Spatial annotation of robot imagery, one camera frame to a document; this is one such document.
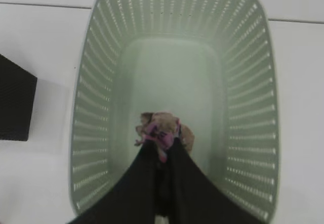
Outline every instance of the white floor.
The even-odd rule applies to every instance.
[[[0,0],[91,7],[94,0]],[[261,0],[270,18],[324,21],[324,0]],[[72,91],[90,10],[0,4],[0,53],[39,78],[30,140],[0,142],[0,222],[57,224],[68,197]],[[275,224],[324,223],[324,25],[270,22],[281,126]]]

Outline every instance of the light green laundry basket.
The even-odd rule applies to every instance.
[[[275,210],[278,112],[267,18],[257,0],[97,0],[75,89],[71,199],[82,213],[135,158],[145,111],[196,135],[192,158],[263,221]]]

